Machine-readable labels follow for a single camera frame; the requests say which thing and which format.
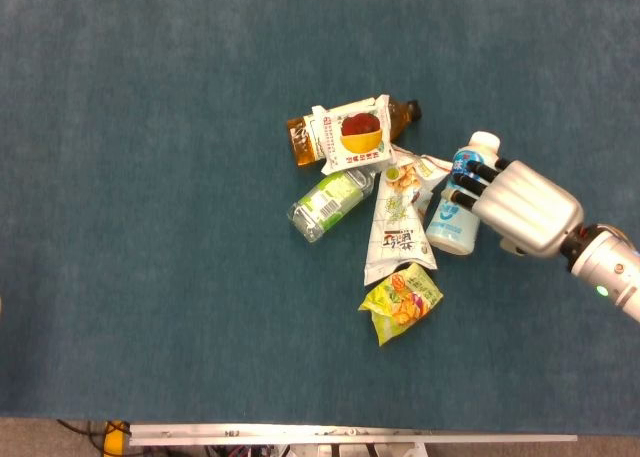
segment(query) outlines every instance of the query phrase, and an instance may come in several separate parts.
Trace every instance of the floor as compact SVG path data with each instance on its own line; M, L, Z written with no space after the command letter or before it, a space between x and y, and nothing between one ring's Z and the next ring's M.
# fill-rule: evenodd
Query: floor
M180 455L204 456L197 447L183 447ZM581 437L578 442L550 444L428 445L429 457L638 457L640 438ZM98 457L87 438L52 420L0 419L2 457ZM156 452L154 457L167 455Z

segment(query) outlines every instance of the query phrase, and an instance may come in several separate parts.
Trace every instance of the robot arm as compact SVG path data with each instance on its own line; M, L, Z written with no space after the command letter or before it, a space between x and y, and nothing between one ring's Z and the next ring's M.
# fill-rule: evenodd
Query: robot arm
M584 227L582 206L566 190L522 162L499 159L494 170L471 161L443 197L476 214L504 237L503 247L548 258L564 255L569 271L640 321L640 254L618 229Z

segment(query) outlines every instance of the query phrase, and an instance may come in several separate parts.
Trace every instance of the snack bag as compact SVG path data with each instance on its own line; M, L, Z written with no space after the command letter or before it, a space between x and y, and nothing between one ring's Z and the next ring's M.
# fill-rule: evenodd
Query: snack bag
M317 105L313 115L322 125L320 145L327 163L325 175L362 165L395 161L391 147L389 96L373 102L326 110Z
M448 175L451 164L394 148L398 160L380 176L364 268L365 285L386 277L406 262L437 269L422 223L432 191Z
M367 294L358 310L370 310L382 346L415 324L442 299L442 292L418 264L384 279Z

